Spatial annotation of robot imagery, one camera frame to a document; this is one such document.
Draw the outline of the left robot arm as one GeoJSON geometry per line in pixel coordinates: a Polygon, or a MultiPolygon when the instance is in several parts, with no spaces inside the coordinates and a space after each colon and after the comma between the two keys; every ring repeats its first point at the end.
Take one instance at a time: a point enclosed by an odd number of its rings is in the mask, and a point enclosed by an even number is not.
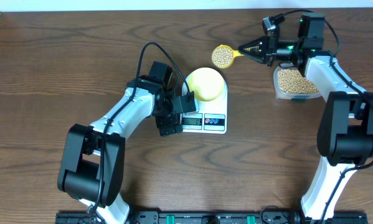
{"type": "Polygon", "coordinates": [[[57,187],[104,223],[125,223],[130,214],[120,195],[125,143],[140,122],[154,116],[161,136],[182,132],[169,88],[173,75],[170,66],[154,62],[147,75],[127,84],[122,99],[106,115],[68,131],[57,187]]]}

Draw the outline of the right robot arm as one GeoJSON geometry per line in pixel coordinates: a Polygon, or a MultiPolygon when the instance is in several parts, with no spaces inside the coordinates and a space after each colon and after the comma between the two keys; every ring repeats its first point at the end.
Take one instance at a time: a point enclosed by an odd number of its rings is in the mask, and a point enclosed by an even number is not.
{"type": "Polygon", "coordinates": [[[259,63],[290,62],[311,81],[326,102],[317,133],[319,166],[300,207],[287,223],[367,223],[366,214],[336,212],[336,202],[352,175],[373,166],[373,92],[342,70],[337,53],[324,50],[323,14],[301,9],[298,40],[282,40],[285,13],[262,20],[263,37],[238,47],[259,63]]]}

